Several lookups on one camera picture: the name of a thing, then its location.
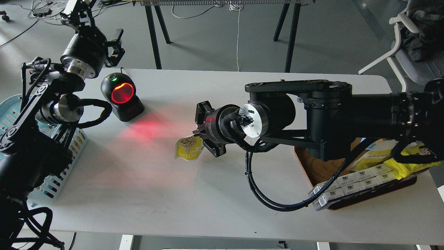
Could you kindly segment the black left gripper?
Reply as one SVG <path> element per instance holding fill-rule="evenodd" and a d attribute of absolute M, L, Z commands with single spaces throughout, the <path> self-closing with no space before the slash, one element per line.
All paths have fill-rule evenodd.
<path fill-rule="evenodd" d="M 74 60 L 79 60 L 88 65 L 86 78 L 96 78 L 103 65 L 108 68 L 117 66 L 125 54 L 121 42 L 123 29 L 117 29 L 112 40 L 107 41 L 105 35 L 96 27 L 92 14 L 95 2 L 69 0 L 61 13 L 62 24 L 76 32 L 63 52 L 61 63 L 68 67 Z"/>

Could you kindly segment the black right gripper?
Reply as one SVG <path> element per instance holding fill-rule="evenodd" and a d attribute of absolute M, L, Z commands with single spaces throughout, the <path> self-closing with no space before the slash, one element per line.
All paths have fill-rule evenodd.
<path fill-rule="evenodd" d="M 201 135 L 203 144 L 212 155 L 217 158 L 226 154 L 226 144 L 237 144 L 241 148 L 252 148 L 244 138 L 241 125 L 249 125 L 252 119 L 239 113 L 240 107 L 233 104 L 213 109 L 209 101 L 203 101 L 196 105 L 195 123 L 197 128 L 193 134 Z"/>

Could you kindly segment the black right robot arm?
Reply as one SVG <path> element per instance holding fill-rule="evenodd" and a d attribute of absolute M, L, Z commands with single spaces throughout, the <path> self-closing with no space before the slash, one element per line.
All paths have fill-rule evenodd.
<path fill-rule="evenodd" d="M 195 136 L 215 157 L 225 145 L 268 152 L 278 144 L 300 146 L 323 161 L 347 158 L 356 138 L 393 139 L 399 163 L 443 160 L 443 78 L 423 92 L 353 94 L 341 81 L 300 80 L 245 85 L 247 104 L 213 109 L 197 104 Z"/>

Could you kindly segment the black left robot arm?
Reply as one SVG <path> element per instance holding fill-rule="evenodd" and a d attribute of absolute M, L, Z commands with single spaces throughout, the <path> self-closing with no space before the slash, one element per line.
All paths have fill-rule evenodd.
<path fill-rule="evenodd" d="M 125 51 L 123 30 L 114 40 L 95 25 L 94 0 L 70 0 L 61 22 L 75 30 L 60 63 L 37 57 L 21 66 L 22 83 L 30 70 L 30 89 L 22 90 L 20 113 L 1 135 L 1 249 L 31 242 L 31 250 L 65 244 L 50 232 L 53 212 L 48 207 L 29 209 L 28 195 L 47 176 L 58 176 L 72 163 L 71 141 L 77 129 L 96 126 L 111 114 L 112 106 L 99 99 L 81 99 L 85 79 L 96 78 L 102 67 L 116 66 Z"/>

